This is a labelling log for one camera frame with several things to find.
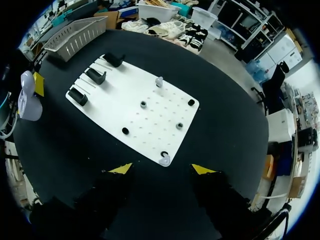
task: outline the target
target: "water bottle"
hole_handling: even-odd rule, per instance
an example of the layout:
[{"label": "water bottle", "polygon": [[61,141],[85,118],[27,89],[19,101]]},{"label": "water bottle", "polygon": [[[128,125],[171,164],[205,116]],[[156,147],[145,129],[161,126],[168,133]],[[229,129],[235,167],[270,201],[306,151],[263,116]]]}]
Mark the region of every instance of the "water bottle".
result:
[{"label": "water bottle", "polygon": [[258,84],[267,80],[266,71],[261,68],[252,77]]},{"label": "water bottle", "polygon": [[261,68],[259,66],[260,60],[251,60],[247,65],[245,65],[246,71],[253,76],[255,73],[257,73]]}]

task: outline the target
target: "black chair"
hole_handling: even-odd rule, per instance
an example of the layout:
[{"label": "black chair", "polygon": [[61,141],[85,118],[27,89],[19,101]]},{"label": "black chair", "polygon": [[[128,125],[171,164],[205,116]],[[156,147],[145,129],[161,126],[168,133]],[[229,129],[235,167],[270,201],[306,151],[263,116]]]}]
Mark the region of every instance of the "black chair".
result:
[{"label": "black chair", "polygon": [[262,83],[263,92],[258,91],[255,87],[251,88],[252,91],[256,91],[256,93],[260,96],[261,100],[258,101],[257,104],[263,103],[265,115],[267,115],[268,110],[269,114],[273,114],[284,108],[284,105],[280,98],[280,88],[286,78],[285,74],[288,72],[289,67],[283,61],[276,65],[271,79]]}]

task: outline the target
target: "floor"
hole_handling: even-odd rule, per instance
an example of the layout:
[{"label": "floor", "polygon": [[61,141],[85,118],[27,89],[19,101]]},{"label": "floor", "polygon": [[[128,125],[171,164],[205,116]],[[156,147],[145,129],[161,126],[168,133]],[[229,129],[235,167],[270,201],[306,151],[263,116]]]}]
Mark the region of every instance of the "floor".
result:
[{"label": "floor", "polygon": [[245,63],[237,60],[234,55],[235,51],[223,42],[207,38],[199,56],[227,74],[257,102],[258,96],[251,91],[251,88],[256,87],[259,91],[262,89],[246,71]]}]

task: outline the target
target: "yellow tape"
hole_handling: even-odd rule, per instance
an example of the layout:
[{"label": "yellow tape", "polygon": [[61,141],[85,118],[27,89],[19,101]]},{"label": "yellow tape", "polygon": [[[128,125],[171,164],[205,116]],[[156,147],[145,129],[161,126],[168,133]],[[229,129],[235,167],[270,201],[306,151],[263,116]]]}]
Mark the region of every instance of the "yellow tape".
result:
[{"label": "yellow tape", "polygon": [[210,170],[208,168],[205,168],[203,166],[199,166],[199,165],[196,165],[196,164],[191,164],[191,165],[199,175],[207,174],[207,173],[215,173],[216,172],[216,171]]}]

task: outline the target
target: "cable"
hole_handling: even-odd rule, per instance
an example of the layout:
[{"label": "cable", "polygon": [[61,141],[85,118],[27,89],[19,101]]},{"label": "cable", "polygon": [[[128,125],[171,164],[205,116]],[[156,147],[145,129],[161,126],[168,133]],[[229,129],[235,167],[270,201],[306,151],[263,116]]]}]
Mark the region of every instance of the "cable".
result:
[{"label": "cable", "polygon": [[259,195],[258,197],[262,198],[262,199],[276,199],[276,198],[286,197],[287,195],[288,195],[287,193],[284,193],[284,194],[280,194],[280,195],[276,195],[276,196],[261,196],[261,195]]},{"label": "cable", "polygon": [[288,224],[289,224],[289,213],[287,212],[285,215],[285,227],[284,227],[284,233],[283,233],[282,239],[285,239],[285,236],[288,231]]},{"label": "cable", "polygon": [[0,139],[6,139],[6,138],[11,136],[11,134],[14,132],[14,130],[16,128],[17,120],[18,120],[18,114],[15,113],[15,119],[14,119],[14,122],[12,124],[11,131],[8,134],[5,134],[3,131],[0,131],[0,133],[2,133],[2,135],[0,135]]}]

